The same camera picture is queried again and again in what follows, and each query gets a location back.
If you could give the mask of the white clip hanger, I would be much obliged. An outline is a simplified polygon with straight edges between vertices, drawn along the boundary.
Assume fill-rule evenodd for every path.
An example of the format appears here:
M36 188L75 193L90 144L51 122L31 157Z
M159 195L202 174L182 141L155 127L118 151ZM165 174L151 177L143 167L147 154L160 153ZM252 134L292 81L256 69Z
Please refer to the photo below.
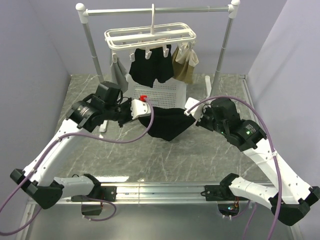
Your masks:
M166 58L169 55L167 45L195 42L197 35L187 24L176 22L155 25L155 13L156 8L152 5L150 26L114 28L104 32L113 63L118 61L119 51L129 51L130 61L134 62L136 49L144 49L144 57L148 60L152 55L151 48L161 47Z

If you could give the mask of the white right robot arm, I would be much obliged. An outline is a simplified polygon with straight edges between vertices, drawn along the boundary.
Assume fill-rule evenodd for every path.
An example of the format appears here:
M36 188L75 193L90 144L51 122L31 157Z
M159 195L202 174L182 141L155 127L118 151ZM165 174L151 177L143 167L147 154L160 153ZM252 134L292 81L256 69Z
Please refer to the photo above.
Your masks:
M276 218L293 226L320 199L320 188L301 179L271 146L271 139L254 121L244 120L229 98L218 98L191 110L196 125L221 134L249 157L273 184L266 187L230 173L220 182L220 198L241 197L270 209Z

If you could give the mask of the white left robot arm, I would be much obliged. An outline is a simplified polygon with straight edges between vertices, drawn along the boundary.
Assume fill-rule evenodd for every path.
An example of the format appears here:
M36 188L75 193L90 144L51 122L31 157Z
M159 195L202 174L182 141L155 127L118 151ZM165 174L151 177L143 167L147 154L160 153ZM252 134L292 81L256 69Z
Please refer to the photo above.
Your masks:
M122 99L119 85L108 81L100 83L95 93L72 105L40 155L24 169L14 169L10 178L44 210L67 197L102 199L101 183L91 174L60 178L57 172L80 140L105 120L121 125L131 120L131 103L128 100L120 103Z

